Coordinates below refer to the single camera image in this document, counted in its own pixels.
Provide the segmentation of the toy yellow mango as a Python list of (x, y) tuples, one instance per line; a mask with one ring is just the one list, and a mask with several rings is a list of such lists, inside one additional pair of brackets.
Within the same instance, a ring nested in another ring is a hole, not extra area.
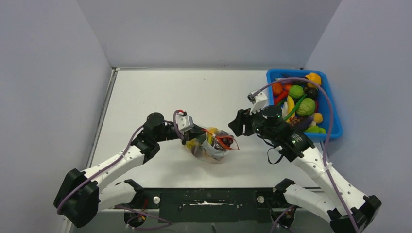
[(189, 150), (193, 150), (198, 146), (199, 146), (199, 142), (196, 138), (194, 138), (190, 141), (186, 141), (186, 148), (189, 149)]

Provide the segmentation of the toy dark passion fruit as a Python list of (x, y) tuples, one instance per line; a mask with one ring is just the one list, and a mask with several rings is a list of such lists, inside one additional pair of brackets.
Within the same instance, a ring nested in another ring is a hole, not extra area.
[(196, 158), (201, 158), (204, 155), (203, 147), (201, 145), (194, 145), (191, 147), (190, 152)]

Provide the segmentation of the clear zip top bag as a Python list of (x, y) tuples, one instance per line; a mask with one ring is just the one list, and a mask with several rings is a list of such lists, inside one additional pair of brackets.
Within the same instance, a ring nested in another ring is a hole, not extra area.
[[(218, 142), (214, 138), (214, 135), (217, 134), (219, 131), (224, 131), (224, 130), (220, 130), (220, 129), (215, 128), (215, 127), (208, 127), (208, 128), (205, 128), (205, 130), (206, 130), (206, 133), (204, 135), (196, 137), (196, 139), (199, 142), (199, 145), (201, 145), (203, 147), (203, 152), (204, 152), (203, 157), (198, 158), (198, 159), (208, 161), (210, 163), (219, 163), (221, 160), (223, 160), (225, 158), (225, 156), (230, 151), (240, 149), (234, 136), (233, 137), (234, 137), (235, 142), (232, 145), (233, 149), (227, 150), (227, 149), (224, 149), (222, 146), (220, 146), (218, 144)], [(182, 144), (184, 145), (185, 148), (186, 148), (186, 141), (190, 141), (192, 139), (193, 138), (185, 138), (185, 133), (183, 134)]]

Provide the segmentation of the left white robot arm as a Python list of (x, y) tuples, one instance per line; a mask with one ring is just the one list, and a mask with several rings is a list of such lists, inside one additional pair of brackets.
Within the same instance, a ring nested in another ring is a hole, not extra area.
[(80, 228), (99, 211), (124, 204), (142, 206), (146, 195), (141, 185), (132, 179), (114, 181), (152, 159), (160, 150), (160, 142), (189, 141), (203, 133), (206, 129), (193, 124), (186, 114), (175, 122), (166, 121), (161, 113), (149, 114), (118, 154), (83, 171), (72, 169), (66, 174), (53, 202), (57, 213)]

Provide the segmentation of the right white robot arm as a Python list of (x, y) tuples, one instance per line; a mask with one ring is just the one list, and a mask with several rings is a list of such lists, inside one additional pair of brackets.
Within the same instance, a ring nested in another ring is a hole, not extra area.
[(361, 233), (374, 220), (382, 205), (380, 199), (367, 196), (347, 181), (302, 131), (281, 119), (280, 107), (266, 106), (257, 113), (238, 110), (228, 126), (236, 136), (256, 134), (267, 140), (324, 193), (319, 195), (284, 179), (275, 186), (273, 200), (277, 206), (301, 207), (328, 222), (335, 233)]

